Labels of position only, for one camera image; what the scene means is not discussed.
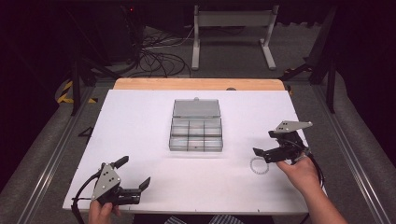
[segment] black wire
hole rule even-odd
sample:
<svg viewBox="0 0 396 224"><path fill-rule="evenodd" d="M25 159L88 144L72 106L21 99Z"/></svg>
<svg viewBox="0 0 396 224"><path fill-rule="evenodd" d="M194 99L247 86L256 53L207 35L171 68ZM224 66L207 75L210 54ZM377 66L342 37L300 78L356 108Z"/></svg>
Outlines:
<svg viewBox="0 0 396 224"><path fill-rule="evenodd" d="M169 40L171 40L171 38L177 38L177 36L175 35L170 35L168 33L165 32L155 32L152 33L150 35L146 35L145 37L145 41L148 42L147 44L144 44L143 47L144 48L148 48L148 47L170 47L173 46L175 44L180 44L182 43L185 38L177 38L177 40L175 40L174 42L170 43L170 44L163 44L163 42L167 42Z"/></svg>
<svg viewBox="0 0 396 224"><path fill-rule="evenodd" d="M171 64L170 71L167 71L163 66L164 63ZM176 68L175 63L181 63L181 67L174 71ZM184 62L182 58L175 54L170 53L155 53L147 49L141 49L141 57L137 66L143 70L139 72L135 72L130 74L128 77L151 77L153 76L153 72L156 72L160 69L163 70L163 75L161 77L170 77L180 74L186 67L189 71L189 76L191 77L191 70Z"/></svg>
<svg viewBox="0 0 396 224"><path fill-rule="evenodd" d="M84 220L82 219L81 213L79 212L78 209L78 201L79 200L86 200L85 198L79 198L79 195L81 194L81 192L87 187L87 185L89 183L91 183L91 181L93 181L95 178L98 178L100 175L100 171L98 171L96 174L92 175L87 181L85 181L85 183L81 186L81 188L78 190L76 197L74 197L73 200L73 204L72 204L72 212L74 214L74 216L76 217L77 221L79 224L84 224Z"/></svg>
<svg viewBox="0 0 396 224"><path fill-rule="evenodd" d="M306 220L309 218L309 213L306 214L306 216L304 217L304 219L300 222L300 224L303 224L306 222Z"/></svg>
<svg viewBox="0 0 396 224"><path fill-rule="evenodd" d="M304 151L304 148L303 148L303 147L299 146L298 144L296 144L296 143L294 143L294 142L292 142L292 141L290 141L290 140L282 139L282 141L283 141L283 142L287 142L287 143L289 143L289 144L292 144L292 145L298 147L300 150ZM317 161L314 159L314 155L313 155L312 153L309 153L309 154L306 155L306 156L307 156L309 159L311 159L311 161L314 163L314 166L315 166L315 168L316 168L316 170L317 170L317 174L318 174L318 181L319 181L319 183L320 183L320 186L323 188L323 186L324 186L324 181L325 181L325 177L324 177L324 174L323 174L322 170L320 169L320 166L318 165Z"/></svg>

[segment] hand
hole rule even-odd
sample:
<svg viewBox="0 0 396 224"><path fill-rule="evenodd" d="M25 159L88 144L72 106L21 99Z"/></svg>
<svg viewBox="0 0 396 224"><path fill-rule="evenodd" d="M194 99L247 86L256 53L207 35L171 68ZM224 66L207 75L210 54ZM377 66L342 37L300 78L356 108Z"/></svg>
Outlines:
<svg viewBox="0 0 396 224"><path fill-rule="evenodd" d="M111 213L120 216L120 209L112 203L105 203L103 206L94 200L90 204L89 224L111 224Z"/></svg>
<svg viewBox="0 0 396 224"><path fill-rule="evenodd" d="M302 194L318 187L318 174L314 163L307 157L297 161L294 165L288 165L285 161L279 161L276 165L288 176L291 184Z"/></svg>

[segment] white table surface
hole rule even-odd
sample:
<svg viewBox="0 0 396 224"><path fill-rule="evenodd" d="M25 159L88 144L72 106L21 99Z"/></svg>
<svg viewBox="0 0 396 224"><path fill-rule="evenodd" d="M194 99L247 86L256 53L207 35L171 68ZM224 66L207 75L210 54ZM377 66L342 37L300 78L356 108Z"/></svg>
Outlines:
<svg viewBox="0 0 396 224"><path fill-rule="evenodd" d="M223 150L173 152L169 135L176 99L218 99ZM274 163L266 175L250 169L253 147L278 147L268 131L282 120L298 120L287 91L109 91L82 156L71 198L102 162L129 156L118 171L124 189L136 189L149 176L140 204L120 210L157 214L292 215L307 213L302 195ZM298 131L304 140L304 134ZM255 161L262 170L264 161ZM90 198L94 181L80 197ZM79 201L81 210L90 201Z"/></svg>

